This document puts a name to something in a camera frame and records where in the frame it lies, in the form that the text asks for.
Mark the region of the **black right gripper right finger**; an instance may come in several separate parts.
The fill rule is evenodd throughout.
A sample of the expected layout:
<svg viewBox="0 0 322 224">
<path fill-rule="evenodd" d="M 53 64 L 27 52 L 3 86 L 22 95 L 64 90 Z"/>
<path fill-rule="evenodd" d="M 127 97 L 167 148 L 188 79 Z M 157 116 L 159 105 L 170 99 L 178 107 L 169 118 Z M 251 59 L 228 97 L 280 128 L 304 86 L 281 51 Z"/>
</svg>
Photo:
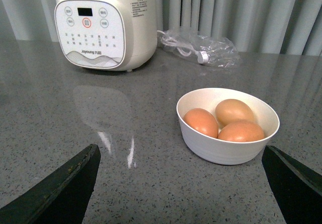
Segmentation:
<svg viewBox="0 0 322 224">
<path fill-rule="evenodd" d="M 272 145 L 262 164 L 286 223 L 321 223 L 321 175 Z"/>
</svg>

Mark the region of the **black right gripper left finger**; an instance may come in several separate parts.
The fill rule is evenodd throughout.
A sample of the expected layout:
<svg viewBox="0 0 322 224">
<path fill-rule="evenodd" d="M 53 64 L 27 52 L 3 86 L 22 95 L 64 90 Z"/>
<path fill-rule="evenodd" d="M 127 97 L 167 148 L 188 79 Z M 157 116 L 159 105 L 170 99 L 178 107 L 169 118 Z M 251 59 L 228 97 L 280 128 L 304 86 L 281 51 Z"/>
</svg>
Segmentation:
<svg viewBox="0 0 322 224">
<path fill-rule="evenodd" d="M 1 223 L 82 223 L 101 153 L 90 144 L 26 193 L 1 208 Z"/>
</svg>

